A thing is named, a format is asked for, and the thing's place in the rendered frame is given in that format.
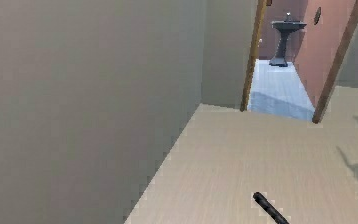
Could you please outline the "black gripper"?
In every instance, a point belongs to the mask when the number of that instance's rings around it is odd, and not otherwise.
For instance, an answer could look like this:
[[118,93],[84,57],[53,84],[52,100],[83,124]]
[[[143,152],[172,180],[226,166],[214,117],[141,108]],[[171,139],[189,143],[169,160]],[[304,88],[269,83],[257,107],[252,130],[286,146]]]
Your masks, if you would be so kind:
[[253,194],[255,202],[277,223],[289,224],[287,219],[260,192]]

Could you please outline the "brown wooden door frame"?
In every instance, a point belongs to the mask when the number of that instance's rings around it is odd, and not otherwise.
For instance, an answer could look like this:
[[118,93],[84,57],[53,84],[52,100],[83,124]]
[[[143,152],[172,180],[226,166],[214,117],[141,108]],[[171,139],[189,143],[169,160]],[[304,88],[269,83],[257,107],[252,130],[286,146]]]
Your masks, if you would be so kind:
[[[255,0],[255,3],[256,14],[240,109],[245,111],[248,107],[255,62],[259,58],[262,25],[269,21],[271,15],[283,20],[286,13],[291,12],[292,19],[307,24],[293,60],[315,107],[311,121],[320,123],[358,26],[358,0]],[[322,8],[321,17],[314,25],[314,15],[319,6]]]

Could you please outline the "dark grey pedestal sink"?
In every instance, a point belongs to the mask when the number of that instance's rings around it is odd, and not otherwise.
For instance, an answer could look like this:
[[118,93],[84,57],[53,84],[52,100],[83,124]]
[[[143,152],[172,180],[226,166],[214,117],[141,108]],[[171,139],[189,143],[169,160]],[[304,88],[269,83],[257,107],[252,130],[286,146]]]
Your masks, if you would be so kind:
[[280,40],[274,57],[269,61],[270,66],[287,67],[285,59],[287,41],[291,33],[303,29],[306,23],[301,21],[272,21],[271,25],[280,34]]

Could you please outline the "dark round wall holder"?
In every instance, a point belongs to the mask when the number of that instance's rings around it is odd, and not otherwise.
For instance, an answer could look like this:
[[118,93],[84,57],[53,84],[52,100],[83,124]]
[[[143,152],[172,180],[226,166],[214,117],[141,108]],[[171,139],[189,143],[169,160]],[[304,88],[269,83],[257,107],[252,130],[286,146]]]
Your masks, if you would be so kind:
[[314,25],[317,25],[319,23],[321,13],[322,13],[322,8],[319,6],[314,15],[314,19],[313,19]]

